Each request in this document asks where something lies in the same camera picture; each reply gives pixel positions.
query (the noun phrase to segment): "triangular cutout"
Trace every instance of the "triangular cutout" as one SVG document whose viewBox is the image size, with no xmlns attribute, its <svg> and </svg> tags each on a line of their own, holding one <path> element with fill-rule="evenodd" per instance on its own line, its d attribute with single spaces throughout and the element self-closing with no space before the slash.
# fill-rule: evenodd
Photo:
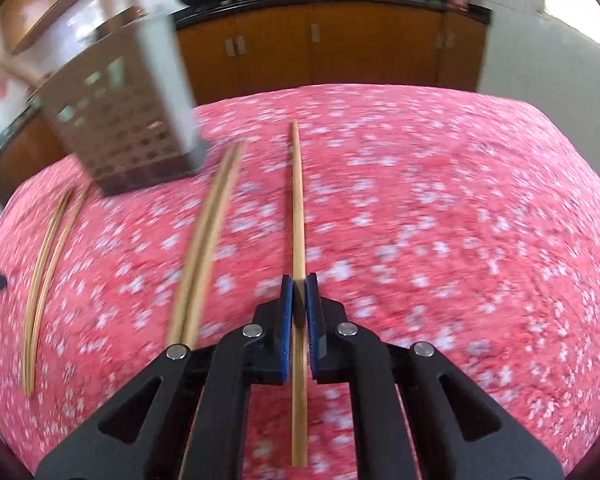
<svg viewBox="0 0 600 480">
<path fill-rule="evenodd" d="M 474 399 L 452 377 L 441 375 L 439 380 L 454 412 L 462 437 L 467 442 L 480 440 L 502 427 L 498 417 Z"/>
<path fill-rule="evenodd" d="M 119 410 L 102 421 L 99 430 L 125 444 L 133 444 L 144 424 L 147 413 L 160 388 L 161 379 L 149 381 L 138 393 L 131 397 Z"/>
</svg>

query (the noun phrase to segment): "chopstick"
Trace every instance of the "chopstick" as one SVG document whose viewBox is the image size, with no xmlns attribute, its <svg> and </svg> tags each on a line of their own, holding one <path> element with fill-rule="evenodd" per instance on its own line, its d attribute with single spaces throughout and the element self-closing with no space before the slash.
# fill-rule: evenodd
<svg viewBox="0 0 600 480">
<path fill-rule="evenodd" d="M 198 256 L 198 265 L 191 284 L 190 298 L 187 306 L 187 319 L 184 323 L 182 342 L 189 348 L 196 347 L 198 341 L 198 329 L 205 303 L 206 291 L 211 279 L 213 268 L 213 256 L 216 252 L 216 244 L 222 228 L 222 220 L 229 205 L 232 190 L 238 179 L 240 158 L 242 157 L 243 143 L 236 142 L 229 148 L 225 155 L 228 158 L 227 172 L 224 181 L 221 181 L 218 196 L 214 200 L 213 209 L 210 212 L 205 227 L 204 245 Z"/>
<path fill-rule="evenodd" d="M 211 188 L 206 196 L 205 203 L 202 206 L 200 216 L 196 220 L 194 227 L 195 231 L 189 244 L 189 251 L 187 252 L 187 258 L 180 278 L 180 285 L 176 292 L 176 298 L 173 303 L 173 310 L 171 311 L 171 321 L 167 330 L 167 337 L 165 339 L 165 345 L 173 345 L 182 342 L 182 329 L 187 313 L 187 302 L 191 296 L 191 287 L 198 270 L 198 263 L 200 260 L 201 247 L 205 240 L 206 225 L 209 222 L 209 218 L 215 214 L 216 199 L 218 192 L 224 186 L 229 171 L 229 161 L 231 159 L 232 146 L 229 147 L 220 161 L 218 172 L 216 177 L 211 184 Z"/>
<path fill-rule="evenodd" d="M 294 313 L 292 328 L 291 367 L 291 465 L 307 465 L 307 400 L 306 400 L 306 316 L 304 315 L 304 197 L 302 193 L 302 153 L 300 151 L 300 127 L 292 123 L 293 135 L 293 202 L 294 243 L 293 279 L 302 298 L 301 312 Z"/>
<path fill-rule="evenodd" d="M 73 187 L 67 189 L 60 200 L 58 206 L 56 206 L 56 212 L 54 213 L 49 227 L 46 230 L 45 238 L 42 241 L 40 252 L 38 253 L 38 259 L 36 260 L 36 266 L 33 270 L 33 276 L 31 278 L 31 284 L 29 286 L 29 295 L 27 297 L 27 305 L 24 313 L 24 329 L 22 333 L 22 356 L 20 358 L 20 378 L 22 381 L 22 389 L 25 395 L 27 395 L 27 385 L 29 384 L 29 369 L 27 367 L 27 361 L 29 359 L 29 347 L 31 345 L 31 337 L 33 331 L 33 323 L 36 314 L 36 305 L 38 304 L 38 292 L 40 291 L 40 280 L 42 279 L 42 273 L 45 269 L 46 259 L 49 256 L 51 250 L 51 243 L 56 236 L 56 231 L 60 225 L 62 215 L 66 209 L 71 196 L 74 193 Z"/>
<path fill-rule="evenodd" d="M 60 261 L 60 256 L 62 255 L 62 250 L 64 249 L 64 244 L 71 233 L 71 229 L 74 227 L 75 221 L 80 214 L 80 210 L 82 209 L 82 205 L 87 199 L 87 195 L 91 189 L 91 183 L 88 183 L 87 186 L 80 193 L 78 200 L 74 206 L 73 211 L 71 212 L 71 216 L 64 226 L 60 238 L 58 238 L 58 243 L 56 244 L 56 248 L 54 249 L 53 255 L 51 256 L 51 262 L 45 273 L 45 279 L 42 283 L 42 289 L 40 290 L 40 295 L 38 297 L 37 305 L 36 305 L 36 315 L 33 322 L 33 329 L 31 332 L 31 342 L 29 348 L 29 360 L 27 362 L 28 372 L 27 372 L 27 383 L 25 388 L 25 395 L 31 396 L 33 394 L 33 389 L 36 384 L 36 357 L 38 355 L 38 337 L 40 335 L 40 325 L 42 324 L 42 316 L 45 312 L 45 301 L 46 297 L 49 294 L 49 290 L 51 288 L 51 283 L 54 278 L 54 273 L 56 272 L 56 267 L 58 266 L 58 262 Z"/>
</svg>

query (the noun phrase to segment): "silver rivet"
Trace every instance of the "silver rivet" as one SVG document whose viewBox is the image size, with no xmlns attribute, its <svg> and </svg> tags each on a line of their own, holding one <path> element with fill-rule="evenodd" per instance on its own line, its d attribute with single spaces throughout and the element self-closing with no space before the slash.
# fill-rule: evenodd
<svg viewBox="0 0 600 480">
<path fill-rule="evenodd" d="M 245 337 L 260 337 L 262 332 L 262 327 L 255 323 L 249 323 L 242 329 L 242 335 Z"/>
<path fill-rule="evenodd" d="M 167 348 L 167 357 L 177 361 L 187 355 L 187 347 L 184 345 L 171 345 Z"/>
<path fill-rule="evenodd" d="M 435 348 L 431 343 L 427 343 L 426 341 L 418 341 L 415 345 L 413 345 L 413 351 L 416 352 L 416 355 L 420 357 L 431 357 L 433 352 L 435 352 Z"/>
<path fill-rule="evenodd" d="M 356 335 L 358 333 L 358 327 L 353 323 L 344 322 L 338 325 L 338 334 L 340 335 Z"/>
</svg>

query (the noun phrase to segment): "floral tablecloth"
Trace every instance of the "floral tablecloth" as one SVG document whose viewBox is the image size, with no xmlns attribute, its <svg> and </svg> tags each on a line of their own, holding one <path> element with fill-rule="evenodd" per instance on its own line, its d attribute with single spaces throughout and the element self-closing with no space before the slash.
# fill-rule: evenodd
<svg viewBox="0 0 600 480">
<path fill-rule="evenodd" d="M 31 469 L 163 350 L 190 232 L 231 140 L 248 142 L 200 344 L 248 322 L 290 272 L 288 126 L 301 125 L 308 271 L 388 342 L 429 340 L 570 470 L 600 432 L 600 179 L 532 106 L 441 89 L 317 86 L 197 110 L 199 176 L 92 193 L 60 260 L 32 399 L 27 291 L 48 220 L 87 176 L 69 156 L 0 220 L 0 433 Z M 290 389 L 254 388 L 247 479 L 355 478 L 345 386 L 309 388 L 309 471 L 289 467 Z"/>
</svg>

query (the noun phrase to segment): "tablecloth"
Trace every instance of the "tablecloth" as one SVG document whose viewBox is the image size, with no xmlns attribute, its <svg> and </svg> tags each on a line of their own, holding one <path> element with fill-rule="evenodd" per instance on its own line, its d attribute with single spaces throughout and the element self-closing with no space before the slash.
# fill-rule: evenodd
<svg viewBox="0 0 600 480">
<path fill-rule="evenodd" d="M 34 470 L 163 350 L 196 215 L 228 142 L 248 142 L 215 254 L 200 345 L 250 320 L 291 272 L 289 123 L 301 127 L 306 262 L 323 295 L 387 342 L 428 340 L 566 471 L 600 432 L 600 179 L 529 104 L 443 89 L 327 85 L 196 110 L 199 176 L 92 193 L 56 270 L 32 399 L 27 291 L 69 156 L 0 219 L 0 433 Z M 307 471 L 289 467 L 290 389 L 251 396 L 244 477 L 352 479 L 346 386 L 309 387 Z"/>
</svg>

